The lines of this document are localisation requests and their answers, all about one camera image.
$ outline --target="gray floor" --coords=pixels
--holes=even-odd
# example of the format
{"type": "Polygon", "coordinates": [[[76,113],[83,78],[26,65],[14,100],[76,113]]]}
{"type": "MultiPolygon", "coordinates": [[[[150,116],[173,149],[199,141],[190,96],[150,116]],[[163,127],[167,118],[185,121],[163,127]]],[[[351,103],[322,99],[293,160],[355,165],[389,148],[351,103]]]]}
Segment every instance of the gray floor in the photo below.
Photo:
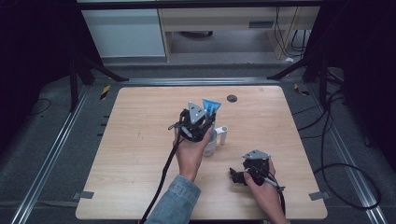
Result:
{"type": "MultiPolygon", "coordinates": [[[[139,78],[149,78],[149,82],[146,82],[145,85],[149,85],[149,83],[153,85],[153,81],[161,82],[164,78],[176,78],[172,80],[181,80],[183,77],[205,77],[207,80],[213,77],[229,77],[234,78],[233,80],[248,77],[257,78],[262,85],[282,87],[291,113],[312,107],[305,112],[293,115],[298,128],[304,127],[320,116],[320,107],[316,106],[318,103],[315,97],[318,83],[305,84],[301,79],[304,73],[303,68],[291,73],[289,77],[284,77],[280,82],[265,83],[265,77],[286,68],[288,63],[275,59],[269,45],[262,41],[265,39],[265,35],[260,32],[232,33],[231,35],[227,32],[215,32],[209,38],[197,34],[177,34],[171,62],[109,66],[108,68],[116,74],[129,77],[132,81],[122,85],[95,72],[96,80],[93,86],[82,87],[80,85],[80,91],[88,90],[84,104],[37,198],[40,203],[36,204],[26,223],[131,223],[126,220],[78,220],[75,217],[77,201],[72,199],[72,195],[84,188],[101,141],[101,133],[105,130],[101,124],[106,123],[106,116],[111,113],[118,90],[124,86],[143,85],[134,83],[134,80],[139,80],[139,78]],[[230,49],[230,46],[233,46],[230,43],[233,41],[235,45],[236,42],[239,42],[239,45],[246,45],[246,47],[235,46],[230,49]],[[257,55],[266,60],[256,61],[257,55]],[[297,92],[293,88],[294,83],[299,85],[301,91],[309,91],[310,94],[303,95],[297,92]],[[103,87],[107,84],[111,84],[110,91],[105,100],[100,100],[103,87]],[[48,205],[54,202],[61,203],[57,206],[48,205]],[[70,202],[71,206],[65,207],[64,202],[70,202]]],[[[13,218],[18,205],[21,204],[35,181],[41,165],[69,116],[70,92],[68,84],[66,77],[48,84],[42,90],[40,98],[46,100],[39,100],[32,114],[43,112],[28,116],[25,124],[9,146],[9,155],[1,160],[0,223],[9,223],[13,218]]],[[[329,84],[330,92],[334,92],[338,88],[329,84]]],[[[379,210],[379,214],[383,214],[388,223],[396,223],[396,187],[394,186],[396,175],[394,171],[390,169],[380,150],[367,147],[364,144],[364,135],[344,99],[337,100],[332,104],[332,120],[332,130],[325,135],[325,164],[343,161],[344,157],[337,149],[339,141],[336,142],[332,139],[332,136],[339,133],[342,136],[342,143],[353,161],[369,174],[381,190],[382,203],[375,211],[378,213],[379,210]]],[[[323,124],[324,119],[317,125],[300,132],[313,170],[320,167],[320,137],[307,137],[320,135],[323,124]]],[[[361,202],[357,188],[352,184],[351,174],[347,169],[334,168],[326,171],[326,175],[330,185],[343,197],[353,203],[361,202]]],[[[317,174],[316,178],[320,190],[329,191],[321,174],[317,174]]],[[[329,215],[324,220],[293,220],[292,223],[383,223],[381,220],[377,222],[371,220],[368,216],[369,212],[354,209],[334,196],[325,200],[325,203],[329,215]]]]}

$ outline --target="black cable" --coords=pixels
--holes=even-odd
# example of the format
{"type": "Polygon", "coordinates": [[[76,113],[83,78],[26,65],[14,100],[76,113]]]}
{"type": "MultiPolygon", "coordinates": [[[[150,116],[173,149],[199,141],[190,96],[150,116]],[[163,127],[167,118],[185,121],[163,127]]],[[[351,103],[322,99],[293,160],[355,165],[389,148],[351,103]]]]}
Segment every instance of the black cable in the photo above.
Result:
{"type": "MultiPolygon", "coordinates": [[[[333,122],[329,125],[329,128],[326,130],[326,132],[324,134],[326,134],[331,128],[332,128],[332,124],[333,122]]],[[[317,138],[317,137],[321,137],[323,134],[320,135],[315,135],[315,136],[306,136],[306,137],[300,137],[301,139],[307,139],[307,138],[317,138]]]]}
{"type": "Polygon", "coordinates": [[[163,183],[164,183],[165,178],[166,178],[166,173],[168,172],[168,169],[169,169],[169,166],[171,165],[172,159],[174,158],[174,156],[175,156],[175,154],[177,152],[178,145],[184,140],[184,139],[182,139],[181,141],[179,141],[180,140],[180,132],[181,132],[181,130],[180,130],[180,128],[178,128],[178,135],[177,135],[176,143],[173,146],[171,153],[169,154],[169,157],[168,157],[168,160],[166,161],[165,166],[163,167],[163,175],[161,176],[161,181],[160,181],[160,184],[159,184],[159,186],[157,188],[157,192],[155,192],[154,198],[152,199],[150,205],[148,206],[148,209],[146,210],[145,214],[142,217],[142,220],[141,220],[142,224],[144,224],[146,222],[146,220],[148,218],[148,215],[149,215],[149,212],[151,211],[152,206],[157,201],[158,196],[160,195],[160,192],[161,192],[161,190],[163,188],[163,183]]]}
{"type": "MultiPolygon", "coordinates": [[[[334,100],[332,100],[332,102],[337,101],[337,100],[340,100],[340,99],[344,99],[344,96],[335,98],[334,100]]],[[[317,106],[319,106],[319,105],[313,105],[313,106],[311,106],[311,107],[308,107],[307,109],[303,109],[303,110],[300,110],[300,111],[298,111],[298,112],[292,113],[292,115],[297,115],[297,114],[303,113],[303,112],[305,112],[305,111],[307,111],[307,110],[310,110],[310,109],[313,109],[313,108],[315,108],[315,107],[317,107],[317,106]]]]}
{"type": "Polygon", "coordinates": [[[276,39],[277,44],[278,44],[278,45],[280,46],[280,48],[282,49],[282,53],[285,54],[285,55],[288,56],[288,57],[291,57],[291,58],[300,56],[300,55],[294,55],[294,54],[288,53],[287,48],[286,48],[286,46],[285,46],[285,41],[284,41],[284,39],[283,39],[282,32],[280,31],[280,26],[279,26],[278,19],[279,19],[279,7],[276,7],[276,22],[275,22],[275,25],[274,25],[274,36],[275,36],[275,39],[276,39]],[[279,42],[279,40],[277,39],[277,36],[276,36],[276,27],[277,27],[277,29],[278,29],[278,31],[279,31],[279,35],[280,35],[281,42],[279,42]]]}
{"type": "Polygon", "coordinates": [[[350,164],[346,164],[346,163],[337,162],[337,163],[328,164],[328,165],[326,165],[326,166],[324,165],[324,136],[325,136],[324,133],[325,133],[325,131],[326,131],[327,123],[328,123],[329,120],[330,120],[330,115],[331,115],[331,101],[332,101],[332,98],[334,97],[334,95],[335,95],[335,94],[332,94],[331,97],[329,98],[329,101],[328,101],[328,102],[330,102],[330,103],[328,104],[328,110],[329,110],[329,112],[328,112],[328,115],[327,115],[325,124],[324,124],[324,126],[323,126],[322,136],[321,136],[321,144],[320,144],[320,168],[317,169],[317,170],[314,172],[314,174],[317,173],[317,172],[319,172],[319,171],[321,171],[326,186],[329,188],[329,190],[332,192],[332,194],[334,194],[334,195],[335,195],[338,199],[340,199],[342,202],[344,202],[344,203],[350,205],[351,207],[354,207],[354,208],[360,209],[360,210],[373,209],[373,208],[377,207],[377,206],[380,204],[382,196],[381,196],[380,190],[379,190],[378,187],[375,185],[374,180],[373,180],[369,175],[367,175],[365,172],[363,172],[362,169],[360,169],[360,168],[358,168],[358,167],[356,167],[356,166],[350,165],[350,164]],[[331,168],[331,167],[335,167],[335,166],[346,166],[346,167],[349,167],[349,168],[352,168],[352,169],[355,169],[355,170],[361,172],[361,174],[363,174],[364,177],[366,177],[366,179],[369,180],[369,181],[371,182],[371,184],[373,185],[373,187],[375,188],[375,191],[376,191],[376,194],[377,194],[376,203],[373,204],[373,205],[370,205],[370,206],[360,206],[360,205],[356,205],[356,204],[354,204],[354,203],[351,203],[350,201],[346,200],[346,199],[343,198],[341,195],[339,195],[339,194],[330,186],[330,184],[329,184],[329,182],[328,182],[328,180],[327,180],[327,177],[326,177],[326,175],[325,175],[325,172],[324,172],[326,169],[331,168]]]}
{"type": "Polygon", "coordinates": [[[303,35],[303,45],[300,46],[300,47],[299,47],[299,46],[294,46],[294,45],[293,45],[294,40],[296,39],[298,30],[296,30],[296,31],[294,32],[293,38],[292,38],[292,40],[291,40],[291,49],[292,49],[292,50],[297,51],[297,52],[304,52],[304,51],[305,51],[305,49],[306,49],[306,46],[305,46],[305,32],[306,32],[306,30],[304,30],[304,35],[303,35]]]}
{"type": "MultiPolygon", "coordinates": [[[[332,96],[333,96],[333,95],[336,95],[336,94],[338,94],[338,93],[340,93],[340,92],[341,92],[341,91],[336,91],[335,93],[332,94],[332,96]]],[[[325,107],[324,107],[324,109],[323,109],[323,112],[322,112],[322,114],[320,115],[320,117],[317,118],[314,122],[312,122],[312,123],[310,123],[310,124],[304,126],[303,128],[299,128],[298,131],[305,130],[305,129],[310,128],[310,127],[314,126],[315,124],[317,124],[317,123],[321,120],[321,118],[323,118],[323,116],[326,114],[326,112],[328,111],[328,107],[330,106],[330,104],[331,104],[332,102],[344,98],[344,97],[339,97],[339,98],[336,98],[336,99],[333,100],[333,99],[332,99],[332,96],[331,96],[330,101],[328,101],[328,102],[326,103],[326,105],[325,105],[325,107]]]]}
{"type": "Polygon", "coordinates": [[[43,113],[44,111],[46,111],[46,110],[48,110],[48,109],[50,108],[51,102],[50,102],[49,99],[42,98],[42,99],[38,99],[38,100],[39,100],[39,101],[40,101],[40,100],[42,100],[42,101],[47,101],[49,104],[47,105],[47,107],[46,107],[45,109],[43,109],[43,110],[41,110],[41,111],[38,111],[38,112],[35,112],[35,113],[30,113],[29,115],[41,114],[41,113],[43,113]]]}

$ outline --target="black tripod leg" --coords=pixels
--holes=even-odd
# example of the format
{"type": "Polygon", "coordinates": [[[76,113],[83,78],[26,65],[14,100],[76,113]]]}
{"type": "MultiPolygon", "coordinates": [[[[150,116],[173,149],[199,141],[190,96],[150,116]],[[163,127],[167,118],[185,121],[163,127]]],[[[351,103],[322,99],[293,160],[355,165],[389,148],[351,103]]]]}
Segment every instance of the black tripod leg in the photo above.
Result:
{"type": "Polygon", "coordinates": [[[89,60],[88,58],[81,57],[80,60],[81,60],[84,64],[88,65],[89,67],[98,70],[99,72],[105,74],[105,75],[108,76],[108,77],[113,78],[113,79],[116,80],[116,81],[129,81],[129,78],[120,77],[120,76],[118,76],[118,75],[112,73],[111,71],[108,71],[108,70],[105,69],[104,67],[102,67],[102,66],[100,66],[100,65],[98,65],[98,64],[96,64],[96,63],[94,63],[93,61],[89,60]]]}
{"type": "Polygon", "coordinates": [[[321,66],[321,60],[320,58],[315,58],[312,60],[311,64],[306,67],[304,75],[303,75],[303,81],[304,82],[313,82],[315,81],[315,78],[317,78],[319,69],[321,66]]]}
{"type": "Polygon", "coordinates": [[[70,106],[70,112],[72,112],[78,103],[78,84],[77,84],[77,73],[75,70],[75,62],[72,61],[69,64],[69,74],[70,74],[70,92],[72,97],[72,104],[70,106]]]}
{"type": "Polygon", "coordinates": [[[88,66],[85,65],[82,61],[75,61],[75,66],[77,68],[78,75],[81,78],[82,83],[84,83],[84,85],[92,85],[95,81],[95,78],[93,77],[93,74],[88,66]]]}

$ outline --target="wooden table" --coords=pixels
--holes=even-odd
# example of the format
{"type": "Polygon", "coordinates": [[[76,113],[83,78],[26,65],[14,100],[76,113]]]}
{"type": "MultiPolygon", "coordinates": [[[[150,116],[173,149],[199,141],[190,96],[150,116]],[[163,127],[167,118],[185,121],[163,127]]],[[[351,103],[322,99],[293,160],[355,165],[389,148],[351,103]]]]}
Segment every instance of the wooden table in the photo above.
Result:
{"type": "MultiPolygon", "coordinates": [[[[222,102],[216,126],[227,126],[225,145],[204,157],[195,183],[202,191],[191,219],[265,219],[248,187],[235,184],[229,168],[243,171],[242,154],[269,153],[284,190],[287,218],[327,216],[283,91],[278,86],[141,87],[120,90],[97,151],[76,215],[80,219],[140,219],[158,187],[174,131],[188,101],[222,102]],[[234,94],[237,102],[229,103],[234,94]]],[[[162,194],[178,174],[169,168],[162,194]]]]}

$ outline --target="white cup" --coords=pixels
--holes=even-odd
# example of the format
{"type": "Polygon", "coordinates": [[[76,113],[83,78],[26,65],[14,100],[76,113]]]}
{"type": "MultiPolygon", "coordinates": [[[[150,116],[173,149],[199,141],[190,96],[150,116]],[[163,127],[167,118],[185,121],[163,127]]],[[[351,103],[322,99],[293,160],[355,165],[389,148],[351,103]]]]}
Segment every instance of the white cup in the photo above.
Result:
{"type": "Polygon", "coordinates": [[[204,150],[204,156],[211,156],[215,153],[216,147],[218,144],[218,135],[220,135],[220,144],[224,145],[225,138],[227,136],[228,128],[227,127],[219,127],[215,129],[215,137],[214,139],[209,142],[204,150]]]}

